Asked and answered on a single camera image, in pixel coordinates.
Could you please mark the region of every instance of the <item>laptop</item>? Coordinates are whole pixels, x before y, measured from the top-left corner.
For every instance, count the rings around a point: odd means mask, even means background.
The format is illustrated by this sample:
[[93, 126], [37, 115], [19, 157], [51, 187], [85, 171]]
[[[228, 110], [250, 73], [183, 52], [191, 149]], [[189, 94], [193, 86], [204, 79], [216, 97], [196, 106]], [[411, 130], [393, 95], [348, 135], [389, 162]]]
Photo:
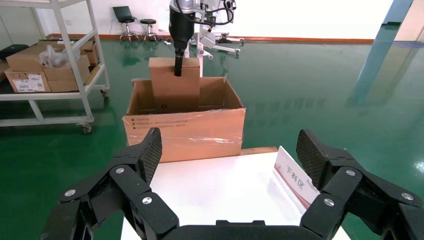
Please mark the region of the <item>laptop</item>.
[[130, 8], [128, 6], [114, 6], [113, 11], [115, 12], [115, 16], [119, 21], [133, 19]]

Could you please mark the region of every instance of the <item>shelf rack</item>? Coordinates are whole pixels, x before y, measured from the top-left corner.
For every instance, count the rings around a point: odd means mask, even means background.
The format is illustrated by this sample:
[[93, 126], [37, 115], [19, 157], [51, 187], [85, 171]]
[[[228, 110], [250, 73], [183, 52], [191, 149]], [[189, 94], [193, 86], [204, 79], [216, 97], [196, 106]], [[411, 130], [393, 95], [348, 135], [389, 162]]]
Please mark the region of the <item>shelf rack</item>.
[[[66, 29], [65, 21], [62, 16], [61, 8], [68, 7], [80, 2], [86, 2], [88, 13], [90, 15], [92, 31], [82, 37], [80, 40], [71, 44]], [[58, 93], [11, 93], [0, 94], [0, 101], [28, 101], [35, 118], [19, 118], [19, 119], [0, 119], [0, 127], [7, 126], [29, 126], [29, 125], [46, 125], [46, 124], [77, 124], [82, 126], [84, 133], [91, 132], [91, 124], [94, 121], [93, 113], [90, 108], [87, 95], [91, 90], [100, 90], [103, 97], [107, 98], [108, 93], [106, 90], [110, 88], [108, 72], [105, 66], [105, 58], [103, 56], [102, 47], [100, 44], [99, 33], [97, 30], [96, 20], [94, 17], [93, 6], [91, 0], [0, 0], [0, 7], [23, 7], [23, 8], [38, 8], [38, 9], [53, 9], [54, 16], [62, 35], [62, 39], [66, 48], [66, 53], [69, 57], [69, 63], [72, 67], [73, 74], [75, 75], [76, 83], [78, 85], [78, 92], [58, 92]], [[100, 58], [100, 63], [96, 67], [97, 70], [93, 71], [92, 81], [88, 85], [84, 85], [81, 79], [80, 71], [78, 69], [77, 61], [73, 55], [73, 51], [79, 49], [84, 43], [95, 38], [97, 53]], [[99, 77], [104, 73], [105, 84], [96, 84]], [[65, 117], [43, 117], [38, 105], [37, 100], [61, 100], [61, 99], [81, 99], [85, 109], [85, 116], [65, 116]]]

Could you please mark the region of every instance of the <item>black stool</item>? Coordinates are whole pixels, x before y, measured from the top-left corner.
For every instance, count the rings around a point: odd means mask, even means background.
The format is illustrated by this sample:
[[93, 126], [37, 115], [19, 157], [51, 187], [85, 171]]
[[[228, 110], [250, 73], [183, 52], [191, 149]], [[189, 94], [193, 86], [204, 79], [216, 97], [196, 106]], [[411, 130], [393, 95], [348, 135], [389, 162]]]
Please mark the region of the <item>black stool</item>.
[[129, 23], [134, 23], [136, 21], [136, 17], [132, 17], [131, 19], [118, 19], [118, 22], [120, 22], [121, 24], [125, 24], [126, 26], [126, 31], [123, 32], [121, 34], [121, 36], [119, 37], [119, 40], [122, 41], [123, 39], [125, 39], [125, 37], [128, 37], [129, 43], [131, 43], [133, 37], [135, 37], [137, 39], [137, 41], [139, 41], [139, 36], [137, 36], [137, 34], [133, 31], [130, 31], [130, 28], [128, 27]]
[[141, 24], [147, 24], [147, 32], [143, 32], [141, 35], [144, 36], [144, 40], [146, 40], [146, 37], [153, 37], [155, 41], [159, 39], [158, 35], [152, 31], [152, 25], [156, 24], [155, 19], [141, 19]]

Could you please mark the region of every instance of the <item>cart wheel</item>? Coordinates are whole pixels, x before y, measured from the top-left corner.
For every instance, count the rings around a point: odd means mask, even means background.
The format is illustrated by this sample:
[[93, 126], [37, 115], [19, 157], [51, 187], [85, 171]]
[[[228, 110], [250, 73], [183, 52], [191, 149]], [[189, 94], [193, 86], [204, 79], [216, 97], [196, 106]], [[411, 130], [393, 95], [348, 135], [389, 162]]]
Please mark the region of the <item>cart wheel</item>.
[[105, 99], [109, 98], [109, 96], [108, 96], [108, 92], [107, 92], [107, 91], [105, 91], [105, 90], [100, 90], [100, 92], [101, 92], [101, 95], [103, 96], [103, 98], [105, 98]]
[[87, 123], [87, 124], [82, 126], [82, 131], [86, 135], [91, 134], [92, 133], [92, 126], [89, 123]]

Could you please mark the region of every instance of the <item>box on shelf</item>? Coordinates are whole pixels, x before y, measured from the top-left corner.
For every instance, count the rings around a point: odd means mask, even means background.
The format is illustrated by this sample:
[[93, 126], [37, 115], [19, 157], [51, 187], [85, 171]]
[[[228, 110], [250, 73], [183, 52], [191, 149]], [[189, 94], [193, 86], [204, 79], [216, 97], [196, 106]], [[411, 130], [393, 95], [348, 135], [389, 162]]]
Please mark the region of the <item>box on shelf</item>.
[[43, 66], [40, 64], [40, 53], [45, 50], [45, 45], [35, 44], [6, 57], [6, 61], [12, 71], [42, 72]]
[[122, 119], [128, 144], [140, 143], [157, 127], [162, 163], [239, 155], [246, 109], [236, 92], [224, 77], [200, 77], [199, 93], [197, 111], [158, 114], [152, 81], [135, 80]]
[[[90, 77], [89, 57], [87, 55], [81, 55], [76, 64], [78, 65], [82, 82], [85, 83]], [[70, 65], [44, 68], [44, 73], [53, 93], [78, 91], [77, 81]]]
[[0, 60], [0, 83], [6, 79], [5, 71], [9, 68], [8, 62]]
[[15, 93], [48, 93], [50, 89], [43, 71], [12, 71], [5, 72]]
[[156, 109], [159, 113], [197, 111], [199, 108], [199, 59], [184, 58], [182, 75], [174, 75], [175, 58], [151, 57], [148, 62]]
[[[63, 49], [65, 49], [65, 43], [63, 40], [40, 40], [38, 41], [38, 43], [45, 46], [51, 45], [52, 47], [56, 48], [57, 51], [62, 51]], [[96, 66], [99, 63], [96, 41], [88, 40], [79, 48], [79, 50], [81, 51], [82, 55], [88, 56], [88, 60], [91, 66]]]

